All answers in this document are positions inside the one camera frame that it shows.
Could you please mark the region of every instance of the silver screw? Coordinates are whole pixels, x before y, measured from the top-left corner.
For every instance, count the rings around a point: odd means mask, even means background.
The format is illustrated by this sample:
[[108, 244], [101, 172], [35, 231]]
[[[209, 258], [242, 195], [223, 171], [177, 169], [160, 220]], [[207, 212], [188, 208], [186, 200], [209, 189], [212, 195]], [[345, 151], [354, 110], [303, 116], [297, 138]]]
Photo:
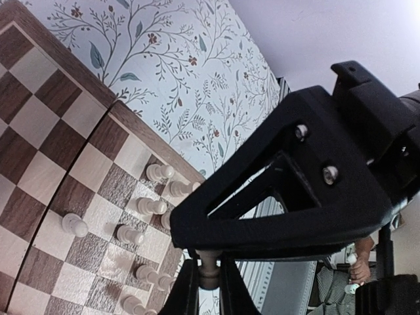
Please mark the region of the silver screw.
[[328, 185], [332, 185], [339, 176], [339, 170], [335, 166], [327, 166], [322, 170], [322, 175], [324, 176], [324, 181]]
[[295, 136], [297, 140], [303, 142], [308, 135], [308, 127], [306, 125], [298, 125], [295, 129]]

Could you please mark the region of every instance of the red flower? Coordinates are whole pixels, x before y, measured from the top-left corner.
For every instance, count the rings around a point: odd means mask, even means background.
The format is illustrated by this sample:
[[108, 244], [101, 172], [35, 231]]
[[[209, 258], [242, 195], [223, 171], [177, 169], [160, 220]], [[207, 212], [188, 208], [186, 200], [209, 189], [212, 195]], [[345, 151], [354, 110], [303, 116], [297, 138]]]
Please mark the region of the red flower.
[[156, 44], [158, 42], [158, 38], [156, 37], [155, 34], [150, 33], [147, 36], [149, 37], [149, 44], [153, 45], [153, 44]]
[[197, 66], [197, 58], [190, 55], [188, 62], [191, 63], [191, 66]]
[[75, 18], [79, 18], [82, 15], [83, 13], [80, 12], [80, 8], [74, 7], [74, 9], [72, 9], [72, 16], [74, 16]]

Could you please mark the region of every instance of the wooden chessboard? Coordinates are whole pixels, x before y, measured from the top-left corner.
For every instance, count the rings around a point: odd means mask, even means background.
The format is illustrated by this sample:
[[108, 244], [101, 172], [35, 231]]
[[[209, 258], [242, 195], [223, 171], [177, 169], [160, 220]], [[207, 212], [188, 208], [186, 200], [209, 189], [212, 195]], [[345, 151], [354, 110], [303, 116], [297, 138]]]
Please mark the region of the wooden chessboard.
[[[171, 180], [202, 178], [111, 92], [71, 76], [89, 73], [81, 64], [48, 55], [28, 35], [45, 30], [14, 5], [26, 22], [0, 23], [0, 311], [125, 314], [128, 295], [158, 311], [166, 294], [140, 283], [135, 270], [147, 264], [173, 276], [182, 252], [160, 217], [140, 215], [136, 202], [162, 200], [171, 211], [182, 198], [169, 195], [168, 180], [150, 182], [145, 169], [169, 164]], [[1, 7], [0, 21], [10, 9]], [[75, 60], [60, 49], [61, 60]], [[85, 238], [63, 231], [67, 213], [88, 224]], [[122, 224], [144, 232], [144, 243], [119, 242]]]

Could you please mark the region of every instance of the dark square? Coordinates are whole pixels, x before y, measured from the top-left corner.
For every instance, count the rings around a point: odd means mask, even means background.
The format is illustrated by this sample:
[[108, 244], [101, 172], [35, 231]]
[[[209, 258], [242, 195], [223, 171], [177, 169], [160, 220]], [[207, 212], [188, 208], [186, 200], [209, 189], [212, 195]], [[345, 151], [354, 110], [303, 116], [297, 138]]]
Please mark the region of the dark square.
[[159, 264], [157, 262], [154, 261], [149, 261], [148, 259], [138, 256], [136, 255], [134, 261], [133, 261], [133, 265], [131, 265], [131, 269], [130, 269], [130, 274], [127, 278], [127, 281], [125, 282], [126, 285], [129, 285], [130, 287], [135, 287], [137, 289], [141, 289], [141, 290], [145, 290], [145, 291], [149, 291], [151, 286], [148, 283], [144, 283], [144, 282], [140, 282], [136, 279], [136, 271], [140, 266], [151, 266], [153, 267], [155, 270], [157, 270], [159, 268]]
[[30, 242], [45, 209], [41, 202], [15, 187], [0, 215], [0, 225]]
[[82, 310], [81, 305], [51, 296], [44, 315], [80, 315]]
[[121, 225], [128, 225], [134, 228], [135, 230], [138, 230], [142, 233], [146, 232], [147, 224], [141, 220], [138, 220], [137, 218], [133, 217], [132, 215], [129, 215], [127, 212], [123, 212], [121, 217], [119, 218], [119, 222], [117, 225], [117, 228], [114, 231], [113, 238], [111, 239], [111, 243], [116, 244], [120, 246], [121, 248], [125, 249], [126, 251], [130, 251], [132, 253], [135, 253], [137, 250], [137, 245], [135, 244], [124, 244], [121, 243], [117, 239], [117, 230]]
[[[175, 208], [172, 203], [169, 203], [167, 200], [160, 198], [161, 201], [164, 201], [167, 205], [167, 212], [172, 212], [172, 210]], [[171, 235], [171, 231], [164, 228], [161, 223], [161, 215], [152, 215], [152, 218], [150, 219], [150, 225], [153, 226], [156, 230], [159, 230], [160, 232], [163, 232], [167, 235]]]
[[98, 194], [117, 207], [124, 209], [136, 188], [137, 180], [118, 165], [113, 164]]
[[84, 238], [75, 238], [67, 254], [66, 263], [96, 274], [107, 246], [107, 241], [91, 233]]
[[182, 250], [173, 247], [173, 244], [170, 243], [168, 250], [166, 251], [165, 257], [163, 258], [159, 271], [170, 276], [174, 276], [175, 272], [177, 271], [181, 257]]
[[12, 26], [0, 35], [0, 63], [10, 69], [33, 45], [20, 31]]
[[0, 174], [18, 184], [37, 149], [8, 127], [0, 136]]
[[146, 309], [160, 311], [165, 303], [166, 292], [159, 291], [156, 286], [153, 287], [149, 296]]
[[162, 196], [163, 190], [165, 189], [166, 184], [168, 183], [168, 180], [166, 178], [161, 179], [159, 182], [152, 182], [147, 178], [146, 170], [149, 166], [152, 164], [158, 164], [163, 165], [163, 163], [156, 157], [151, 156], [148, 160], [143, 173], [140, 176], [140, 183], [145, 185], [147, 188], [149, 188], [151, 191], [155, 192], [157, 195]]
[[0, 78], [0, 118], [6, 123], [11, 123], [31, 96], [32, 93], [7, 72]]
[[52, 201], [51, 210], [62, 217], [75, 213], [83, 218], [94, 195], [92, 190], [68, 175]]
[[31, 247], [24, 261], [19, 282], [51, 294], [64, 262], [37, 248]]
[[106, 116], [94, 132], [90, 143], [112, 161], [129, 136], [110, 116]]
[[48, 158], [68, 170], [85, 139], [67, 123], [60, 120], [39, 149]]
[[0, 312], [6, 312], [7, 302], [12, 293], [14, 279], [0, 272]]
[[39, 88], [35, 96], [59, 117], [62, 117], [80, 94], [81, 89], [60, 70], [57, 70]]
[[86, 306], [113, 313], [117, 305], [123, 284], [96, 276], [87, 298]]

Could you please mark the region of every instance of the floral pattern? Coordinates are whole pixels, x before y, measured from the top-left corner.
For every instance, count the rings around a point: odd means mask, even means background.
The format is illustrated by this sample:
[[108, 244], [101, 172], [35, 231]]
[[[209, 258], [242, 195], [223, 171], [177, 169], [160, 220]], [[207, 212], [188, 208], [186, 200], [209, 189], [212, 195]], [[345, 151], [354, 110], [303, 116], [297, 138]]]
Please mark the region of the floral pattern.
[[280, 86], [227, 0], [23, 3], [206, 177], [278, 104]]

